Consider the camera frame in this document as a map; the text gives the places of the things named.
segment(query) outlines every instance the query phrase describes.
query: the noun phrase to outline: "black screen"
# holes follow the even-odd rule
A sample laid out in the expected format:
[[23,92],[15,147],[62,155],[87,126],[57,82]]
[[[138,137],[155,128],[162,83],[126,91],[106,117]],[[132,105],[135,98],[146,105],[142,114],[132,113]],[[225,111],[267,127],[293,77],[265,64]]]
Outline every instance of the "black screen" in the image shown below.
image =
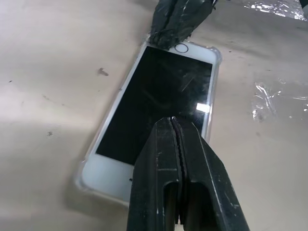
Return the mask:
[[163,117],[192,121],[201,132],[212,64],[147,47],[97,149],[134,165],[153,125]]

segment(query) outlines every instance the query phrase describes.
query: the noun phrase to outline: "clamp jaw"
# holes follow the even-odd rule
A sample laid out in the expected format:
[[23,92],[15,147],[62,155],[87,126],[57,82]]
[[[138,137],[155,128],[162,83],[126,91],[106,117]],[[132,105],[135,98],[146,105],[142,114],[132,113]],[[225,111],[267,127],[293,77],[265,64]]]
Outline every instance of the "clamp jaw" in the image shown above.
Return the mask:
[[156,122],[138,157],[127,231],[249,231],[226,169],[197,128]]
[[183,42],[212,13],[217,0],[160,0],[153,14],[150,43],[169,49]]

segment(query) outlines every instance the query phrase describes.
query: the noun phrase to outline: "white smartphone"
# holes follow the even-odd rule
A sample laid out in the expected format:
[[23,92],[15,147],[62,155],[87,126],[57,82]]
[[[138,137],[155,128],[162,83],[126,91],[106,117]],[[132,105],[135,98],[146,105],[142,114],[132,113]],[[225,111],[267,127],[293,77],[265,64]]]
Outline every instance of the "white smartphone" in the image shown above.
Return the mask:
[[220,62],[215,48],[182,42],[165,51],[145,42],[89,148],[77,184],[128,205],[134,163],[156,121],[187,118],[208,140]]

